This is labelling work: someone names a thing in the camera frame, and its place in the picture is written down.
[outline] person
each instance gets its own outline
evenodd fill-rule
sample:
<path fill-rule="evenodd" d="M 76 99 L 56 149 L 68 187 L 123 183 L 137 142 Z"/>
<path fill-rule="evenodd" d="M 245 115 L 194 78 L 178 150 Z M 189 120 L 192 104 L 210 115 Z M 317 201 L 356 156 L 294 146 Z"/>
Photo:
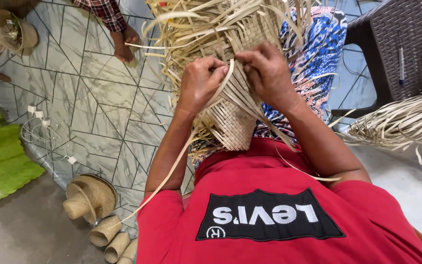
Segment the person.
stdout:
<path fill-rule="evenodd" d="M 126 23 L 120 12 L 116 0 L 71 0 L 71 2 L 97 16 L 110 31 L 114 42 L 114 55 L 120 61 L 129 63 L 134 55 L 125 43 L 135 44 L 139 39 L 138 33 Z"/>
<path fill-rule="evenodd" d="M 202 155 L 185 209 L 180 195 L 184 155 L 138 212 L 136 263 L 422 264 L 422 243 L 399 203 L 372 184 L 361 162 L 321 119 L 331 80 L 308 81 L 320 71 L 334 71 L 346 19 L 330 8 L 311 12 L 302 54 L 289 65 L 268 42 L 235 54 L 250 88 L 264 101 L 267 117 L 293 137 L 301 152 L 291 151 L 257 123 L 249 150 Z M 281 36 L 286 32 L 283 25 Z M 317 32 L 327 37 L 317 38 Z M 185 67 L 172 121 L 151 164 L 145 200 L 167 176 L 195 116 L 227 72 L 226 63 L 212 57 Z M 317 181 L 308 174 L 339 179 Z"/>

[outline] hand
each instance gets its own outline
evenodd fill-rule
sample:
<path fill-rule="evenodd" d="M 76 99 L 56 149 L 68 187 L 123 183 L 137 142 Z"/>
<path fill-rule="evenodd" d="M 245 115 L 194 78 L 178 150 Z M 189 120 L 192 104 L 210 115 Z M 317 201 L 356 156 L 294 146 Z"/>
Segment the hand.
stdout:
<path fill-rule="evenodd" d="M 291 82 L 291 72 L 275 44 L 264 41 L 249 51 L 238 52 L 251 88 L 267 104 L 279 111 L 292 110 L 301 101 Z"/>
<path fill-rule="evenodd" d="M 214 57 L 199 58 L 189 63 L 183 71 L 175 111 L 196 116 L 212 98 L 228 71 L 226 64 Z"/>

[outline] tiled floor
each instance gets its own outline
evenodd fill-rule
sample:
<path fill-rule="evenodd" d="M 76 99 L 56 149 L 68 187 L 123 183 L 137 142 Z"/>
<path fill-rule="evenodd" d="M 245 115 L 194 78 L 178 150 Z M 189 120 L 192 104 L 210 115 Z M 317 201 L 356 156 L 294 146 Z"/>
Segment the tiled floor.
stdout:
<path fill-rule="evenodd" d="M 127 22 L 137 31 L 144 22 L 154 18 L 143 1 L 119 2 Z M 379 1 L 329 0 L 327 3 L 330 6 L 337 3 L 337 9 L 344 11 L 350 21 Z M 37 105 L 46 116 L 56 119 L 67 130 L 69 144 L 57 146 L 49 156 L 43 144 L 32 145 L 39 161 L 62 187 L 73 175 L 86 172 L 112 182 L 120 201 L 114 213 L 123 219 L 143 198 L 151 160 L 172 116 L 171 93 L 163 86 L 154 92 L 160 81 L 151 68 L 158 69 L 158 59 L 145 60 L 136 52 L 135 67 L 121 63 L 113 57 L 108 30 L 68 0 L 44 0 L 27 20 L 37 28 L 39 43 L 22 56 L 8 52 L 0 56 L 0 71 L 13 79 L 11 84 L 0 82 L 0 106 L 7 110 L 10 121 L 16 123 L 28 120 L 28 104 Z M 328 108 L 372 105 L 376 93 L 359 47 L 345 46 L 343 58 L 337 69 L 339 84 L 335 78 L 332 86 L 336 89 L 330 93 Z M 335 128 L 343 130 L 352 121 L 344 118 Z M 75 156 L 78 163 L 71 165 L 66 159 L 57 161 L 66 152 Z M 372 156 L 363 158 L 363 162 L 368 163 Z M 182 192 L 192 189 L 193 180 L 189 164 Z M 388 189 L 396 184 L 382 187 Z M 136 219 L 129 219 L 123 230 L 129 231 L 132 237 L 137 236 Z"/>

